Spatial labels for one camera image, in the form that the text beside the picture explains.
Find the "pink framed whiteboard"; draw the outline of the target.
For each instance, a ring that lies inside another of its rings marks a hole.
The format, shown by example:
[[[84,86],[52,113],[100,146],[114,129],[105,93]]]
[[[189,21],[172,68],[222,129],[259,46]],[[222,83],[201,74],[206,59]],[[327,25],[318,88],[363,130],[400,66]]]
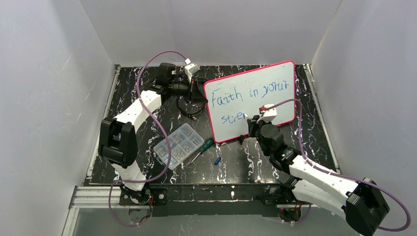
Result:
[[[265,104],[285,104],[276,108],[274,125],[293,121],[296,117],[295,63],[284,61],[205,82],[207,108],[212,136],[217,143],[248,133],[247,119],[259,114]]]

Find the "blue marker cap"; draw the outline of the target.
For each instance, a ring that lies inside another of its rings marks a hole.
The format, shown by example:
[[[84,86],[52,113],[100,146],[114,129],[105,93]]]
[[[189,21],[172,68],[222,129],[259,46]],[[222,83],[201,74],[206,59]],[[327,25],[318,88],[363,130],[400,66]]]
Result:
[[[221,156],[219,156],[217,159],[216,159],[216,161],[215,161],[215,165],[218,165],[219,163],[220,163],[220,161],[221,161]]]

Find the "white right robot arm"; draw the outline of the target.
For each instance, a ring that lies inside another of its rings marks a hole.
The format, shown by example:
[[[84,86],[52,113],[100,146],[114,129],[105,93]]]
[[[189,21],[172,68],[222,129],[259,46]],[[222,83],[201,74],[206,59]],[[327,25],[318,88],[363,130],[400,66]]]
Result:
[[[256,138],[263,154],[276,169],[290,175],[285,183],[291,199],[309,202],[344,218],[363,236],[372,236],[390,208],[376,183],[364,178],[343,178],[288,146],[279,128],[270,122],[247,120],[248,135]]]

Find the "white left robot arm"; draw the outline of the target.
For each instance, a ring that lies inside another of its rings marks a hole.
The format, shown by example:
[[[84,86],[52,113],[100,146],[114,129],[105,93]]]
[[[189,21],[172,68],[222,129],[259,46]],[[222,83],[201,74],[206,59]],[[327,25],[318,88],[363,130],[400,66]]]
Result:
[[[102,120],[98,155],[110,162],[129,190],[142,191],[148,182],[136,162],[136,133],[142,123],[172,96],[182,96],[189,103],[207,102],[193,78],[199,69],[188,59],[183,73],[179,73],[174,64],[161,63],[156,76],[145,84],[139,98],[114,118]]]

